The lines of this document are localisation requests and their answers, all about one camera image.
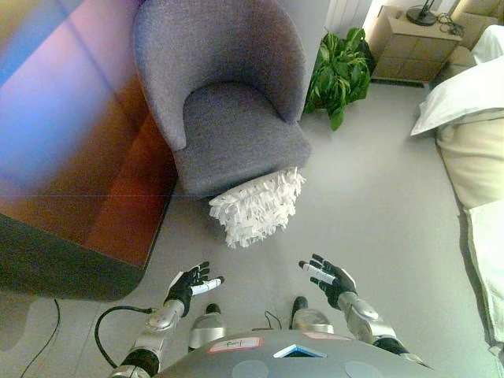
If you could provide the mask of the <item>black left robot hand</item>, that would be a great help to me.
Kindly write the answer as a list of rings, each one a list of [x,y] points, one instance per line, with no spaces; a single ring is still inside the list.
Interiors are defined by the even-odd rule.
[[[179,272],[169,285],[168,294],[164,304],[170,300],[178,300],[183,303],[185,317],[190,309],[191,297],[217,288],[224,282],[223,276],[209,278],[209,262],[194,266],[188,271]]]

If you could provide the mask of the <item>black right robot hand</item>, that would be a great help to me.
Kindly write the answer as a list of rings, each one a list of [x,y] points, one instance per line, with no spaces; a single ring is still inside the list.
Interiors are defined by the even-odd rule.
[[[318,286],[326,295],[328,304],[340,310],[338,299],[345,292],[357,294],[353,277],[344,269],[333,265],[329,260],[312,254],[308,262],[299,261],[299,267],[308,272],[310,282]]]

